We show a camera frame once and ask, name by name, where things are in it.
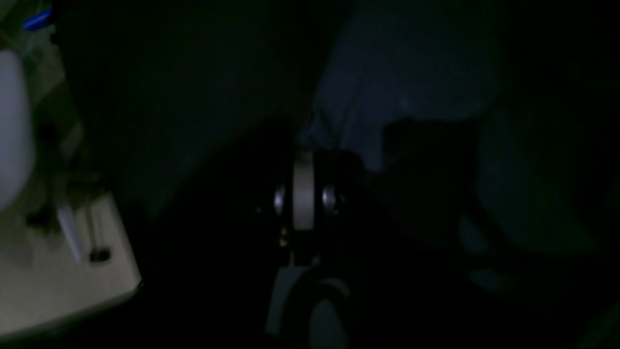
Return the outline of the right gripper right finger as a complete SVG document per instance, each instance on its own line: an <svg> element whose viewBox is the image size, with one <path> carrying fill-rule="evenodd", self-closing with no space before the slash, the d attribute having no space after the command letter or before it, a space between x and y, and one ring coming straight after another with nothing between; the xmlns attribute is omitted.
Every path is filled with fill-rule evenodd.
<svg viewBox="0 0 620 349"><path fill-rule="evenodd" d="M305 152L313 175L312 228L305 230L308 243L328 243L350 236L357 221L355 195L363 175L361 157L348 150Z"/></svg>

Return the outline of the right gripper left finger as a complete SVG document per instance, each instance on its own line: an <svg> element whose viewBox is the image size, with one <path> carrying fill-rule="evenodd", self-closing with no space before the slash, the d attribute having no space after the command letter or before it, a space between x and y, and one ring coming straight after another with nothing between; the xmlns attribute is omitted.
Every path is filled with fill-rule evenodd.
<svg viewBox="0 0 620 349"><path fill-rule="evenodd" d="M269 173L262 199L265 247L272 262L289 262L292 252L294 176L306 162L306 152L296 151L278 159Z"/></svg>

